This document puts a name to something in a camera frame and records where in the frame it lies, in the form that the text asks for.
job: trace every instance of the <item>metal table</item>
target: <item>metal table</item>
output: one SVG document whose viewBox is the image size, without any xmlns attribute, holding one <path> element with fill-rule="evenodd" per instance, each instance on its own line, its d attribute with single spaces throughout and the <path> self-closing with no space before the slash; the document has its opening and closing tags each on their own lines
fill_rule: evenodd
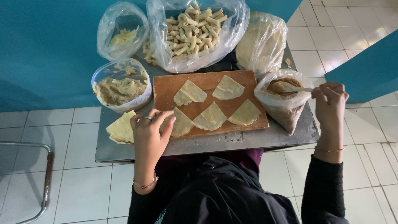
<svg viewBox="0 0 398 224">
<path fill-rule="evenodd" d="M 150 79 L 153 76 L 170 75 L 159 67 L 149 65 L 140 58 L 141 55 L 134 56 L 140 61 L 148 72 Z M 290 49 L 287 46 L 283 56 L 283 61 L 289 58 L 291 68 L 296 70 Z M 282 69 L 287 68 L 286 63 L 282 63 Z M 137 112 L 145 114 L 154 107 L 153 99 Z M 111 109 L 102 107 L 99 122 L 98 140 L 96 149 L 96 162 L 125 162 L 132 163 L 135 159 L 134 145 L 116 144 L 109 139 L 105 128 L 117 120 L 121 114 L 113 112 Z M 194 153 L 210 153 L 239 149 L 266 148 L 275 150 L 298 145 L 316 143 L 319 139 L 319 132 L 308 102 L 305 104 L 301 116 L 297 122 L 297 127 L 293 135 L 289 136 L 287 131 L 274 119 L 267 115 L 269 128 L 254 131 L 234 132 L 228 134 L 218 134 L 202 136 L 198 138 L 186 138 L 170 140 L 163 155 L 183 155 Z"/>
</svg>

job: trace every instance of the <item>bracelet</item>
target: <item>bracelet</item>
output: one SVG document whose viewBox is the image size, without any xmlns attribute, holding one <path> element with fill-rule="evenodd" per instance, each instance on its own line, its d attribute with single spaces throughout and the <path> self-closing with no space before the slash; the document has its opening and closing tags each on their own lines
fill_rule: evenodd
<svg viewBox="0 0 398 224">
<path fill-rule="evenodd" d="M 149 188 L 150 186 L 152 186 L 152 184 L 154 184 L 155 182 L 157 182 L 158 179 L 159 179 L 159 177 L 156 176 L 155 170 L 153 170 L 153 182 L 150 183 L 150 184 L 148 184 L 147 186 L 141 186 L 141 185 L 139 185 L 139 184 L 135 181 L 134 177 L 133 177 L 133 182 L 134 182 L 134 184 L 135 184 L 136 186 L 138 186 L 139 188 L 141 188 L 141 189 L 147 189 L 147 188 Z"/>
<path fill-rule="evenodd" d="M 343 147 L 342 149 L 338 149 L 338 150 L 328 150 L 328 149 L 321 148 L 319 146 L 315 146 L 315 149 L 319 149 L 319 150 L 322 150 L 325 152 L 341 152 L 341 151 L 344 151 L 345 148 Z"/>
</svg>

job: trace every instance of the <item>blue wall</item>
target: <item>blue wall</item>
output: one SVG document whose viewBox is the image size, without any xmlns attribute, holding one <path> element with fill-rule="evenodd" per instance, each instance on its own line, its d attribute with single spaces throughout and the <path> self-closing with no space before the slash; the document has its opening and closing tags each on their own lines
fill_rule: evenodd
<svg viewBox="0 0 398 224">
<path fill-rule="evenodd" d="M 107 63 L 97 27 L 115 0 L 0 1 L 0 112 L 100 105 L 90 81 Z M 146 13 L 146 1 L 130 1 Z M 248 1 L 289 20 L 301 0 Z"/>
<path fill-rule="evenodd" d="M 349 103 L 368 102 L 398 90 L 398 30 L 326 73 L 328 82 L 343 83 Z"/>
</svg>

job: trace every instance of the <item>silver ring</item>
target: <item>silver ring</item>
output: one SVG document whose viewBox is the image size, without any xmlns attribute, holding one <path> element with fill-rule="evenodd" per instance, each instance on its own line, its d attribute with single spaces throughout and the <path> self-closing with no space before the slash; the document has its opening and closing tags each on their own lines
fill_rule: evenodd
<svg viewBox="0 0 398 224">
<path fill-rule="evenodd" d="M 144 118 L 150 119 L 152 121 L 152 117 L 150 116 L 145 116 Z"/>
</svg>

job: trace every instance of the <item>black sleeve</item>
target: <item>black sleeve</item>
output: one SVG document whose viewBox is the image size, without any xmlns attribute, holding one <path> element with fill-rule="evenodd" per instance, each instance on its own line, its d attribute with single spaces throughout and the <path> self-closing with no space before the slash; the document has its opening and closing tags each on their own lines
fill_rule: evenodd
<svg viewBox="0 0 398 224">
<path fill-rule="evenodd" d="M 301 204 L 305 223 L 348 223 L 343 197 L 343 163 L 327 163 L 311 155 Z"/>
<path fill-rule="evenodd" d="M 186 171 L 181 171 L 159 178 L 153 191 L 146 195 L 139 195 L 132 189 L 127 223 L 155 223 L 162 210 L 180 189 L 185 175 Z"/>
</svg>

